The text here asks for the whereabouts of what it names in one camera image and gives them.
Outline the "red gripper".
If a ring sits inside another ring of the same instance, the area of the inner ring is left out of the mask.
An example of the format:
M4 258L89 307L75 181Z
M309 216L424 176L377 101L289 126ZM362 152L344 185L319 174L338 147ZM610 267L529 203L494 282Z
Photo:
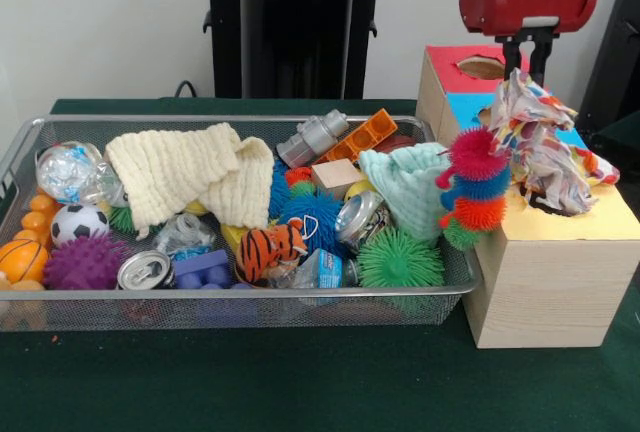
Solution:
M504 80L521 66L521 40L514 36L523 29L536 30L530 55L529 74L533 81L543 81L546 62L551 55L554 33L571 33L581 29L591 18L597 0L459 0L459 10L466 29L485 36L502 37L505 59Z

